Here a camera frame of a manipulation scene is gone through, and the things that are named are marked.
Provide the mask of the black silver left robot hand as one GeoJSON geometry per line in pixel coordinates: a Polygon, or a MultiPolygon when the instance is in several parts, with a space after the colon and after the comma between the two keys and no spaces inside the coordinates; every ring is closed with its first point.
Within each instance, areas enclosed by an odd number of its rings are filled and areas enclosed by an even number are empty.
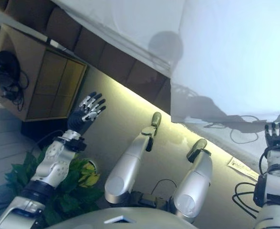
{"type": "Polygon", "coordinates": [[[82,99],[68,117],[67,129],[80,133],[85,127],[89,128],[106,109],[106,100],[102,96],[102,93],[92,92],[82,99]]]}

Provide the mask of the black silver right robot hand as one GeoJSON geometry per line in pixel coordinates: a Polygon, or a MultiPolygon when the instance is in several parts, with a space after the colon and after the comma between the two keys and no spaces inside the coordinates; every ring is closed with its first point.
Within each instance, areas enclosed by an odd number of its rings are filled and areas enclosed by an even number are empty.
{"type": "Polygon", "coordinates": [[[280,146],[280,122],[271,123],[264,126],[265,140],[267,147],[280,146]]]}

